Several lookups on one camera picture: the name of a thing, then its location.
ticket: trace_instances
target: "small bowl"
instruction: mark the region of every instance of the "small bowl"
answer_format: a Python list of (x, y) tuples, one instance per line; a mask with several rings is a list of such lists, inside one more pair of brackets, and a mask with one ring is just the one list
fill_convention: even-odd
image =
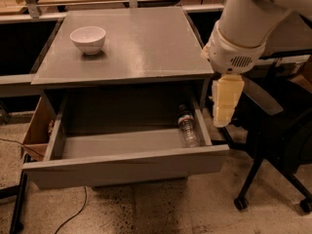
[(105, 42), (106, 32), (95, 26), (81, 27), (70, 34), (71, 41), (86, 55), (100, 52)]

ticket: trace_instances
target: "open drawer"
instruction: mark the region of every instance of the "open drawer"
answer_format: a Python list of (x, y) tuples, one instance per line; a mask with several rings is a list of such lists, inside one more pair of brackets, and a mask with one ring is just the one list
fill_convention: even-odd
[[(199, 106), (181, 85), (68, 91), (45, 158), (23, 170), (40, 188), (103, 186), (219, 172), (227, 145), (213, 146)], [(188, 103), (199, 147), (186, 148), (177, 110)]]

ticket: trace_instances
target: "black cable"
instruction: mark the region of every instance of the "black cable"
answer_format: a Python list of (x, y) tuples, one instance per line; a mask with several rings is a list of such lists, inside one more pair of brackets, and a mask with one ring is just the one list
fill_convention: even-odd
[(25, 146), (23, 143), (21, 143), (17, 140), (11, 140), (11, 139), (1, 138), (1, 137), (0, 137), (0, 140), (20, 144), (22, 147), (27, 148), (30, 151), (33, 151), (34, 153), (38, 154), (40, 157), (45, 157), (44, 155), (40, 154), (39, 152), (35, 151), (34, 149), (32, 149), (28, 146)]
[(72, 218), (74, 218), (75, 216), (77, 216), (77, 215), (79, 215), (82, 211), (84, 211), (84, 209), (86, 208), (86, 204), (87, 204), (87, 187), (85, 186), (84, 187), (85, 188), (85, 203), (84, 203), (84, 205), (82, 206), (82, 208), (80, 209), (80, 211), (77, 213), (77, 214), (75, 214), (74, 216), (72, 216), (72, 217), (70, 217), (68, 220), (66, 220), (63, 224), (61, 224), (59, 227), (58, 227), (58, 229), (57, 229), (57, 231), (55, 232), (55, 234), (57, 234), (59, 231), (60, 231), (60, 229), (68, 222), (68, 221), (70, 221)]

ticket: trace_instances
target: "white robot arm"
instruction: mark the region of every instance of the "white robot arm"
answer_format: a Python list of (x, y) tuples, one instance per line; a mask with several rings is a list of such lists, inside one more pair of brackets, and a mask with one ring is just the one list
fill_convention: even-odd
[(217, 127), (231, 120), (244, 87), (240, 74), (254, 67), (270, 33), (293, 12), (312, 21), (312, 0), (227, 0), (203, 50), (214, 71), (222, 74), (213, 85)]

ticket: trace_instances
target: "water bottle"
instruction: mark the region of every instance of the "water bottle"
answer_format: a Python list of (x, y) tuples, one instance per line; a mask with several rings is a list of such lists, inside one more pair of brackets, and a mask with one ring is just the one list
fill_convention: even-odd
[(185, 147), (199, 146), (199, 139), (195, 132), (195, 120), (186, 105), (182, 104), (178, 107), (177, 118), (177, 123), (182, 132)]

